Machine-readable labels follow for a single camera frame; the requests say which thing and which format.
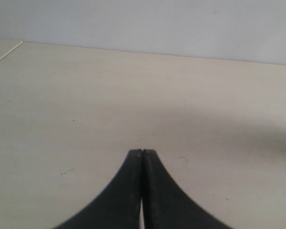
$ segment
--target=white wall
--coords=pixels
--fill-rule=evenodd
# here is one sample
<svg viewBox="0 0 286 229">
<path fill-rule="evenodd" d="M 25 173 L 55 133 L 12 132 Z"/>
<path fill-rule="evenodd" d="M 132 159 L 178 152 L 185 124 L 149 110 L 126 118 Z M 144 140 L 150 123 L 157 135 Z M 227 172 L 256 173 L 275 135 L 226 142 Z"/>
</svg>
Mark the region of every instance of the white wall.
<svg viewBox="0 0 286 229">
<path fill-rule="evenodd" d="M 286 64 L 286 0 L 0 0 L 0 38 Z"/>
</svg>

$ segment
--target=table surface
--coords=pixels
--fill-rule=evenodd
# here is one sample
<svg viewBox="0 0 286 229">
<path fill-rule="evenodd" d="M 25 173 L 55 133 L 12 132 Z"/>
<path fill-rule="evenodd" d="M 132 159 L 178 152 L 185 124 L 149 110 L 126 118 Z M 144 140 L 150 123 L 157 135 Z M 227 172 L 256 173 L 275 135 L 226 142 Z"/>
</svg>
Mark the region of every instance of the table surface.
<svg viewBox="0 0 286 229">
<path fill-rule="evenodd" d="M 22 44 L 19 40 L 0 39 L 0 61 Z"/>
<path fill-rule="evenodd" d="M 0 61 L 0 229 L 63 222 L 132 148 L 235 229 L 286 229 L 286 66 L 37 43 Z"/>
</svg>

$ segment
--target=white table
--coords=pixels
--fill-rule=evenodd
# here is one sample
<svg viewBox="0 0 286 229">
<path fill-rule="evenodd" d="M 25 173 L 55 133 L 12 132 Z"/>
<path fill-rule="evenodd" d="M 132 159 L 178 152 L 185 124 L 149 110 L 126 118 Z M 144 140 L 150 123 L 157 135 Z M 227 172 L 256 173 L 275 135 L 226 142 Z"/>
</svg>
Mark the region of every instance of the white table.
<svg viewBox="0 0 286 229">
<path fill-rule="evenodd" d="M 0 39 L 0 61 L 22 44 L 19 40 Z"/>
<path fill-rule="evenodd" d="M 286 229 L 286 66 L 36 43 L 0 62 L 0 229 L 63 222 L 131 148 L 235 229 Z"/>
</svg>

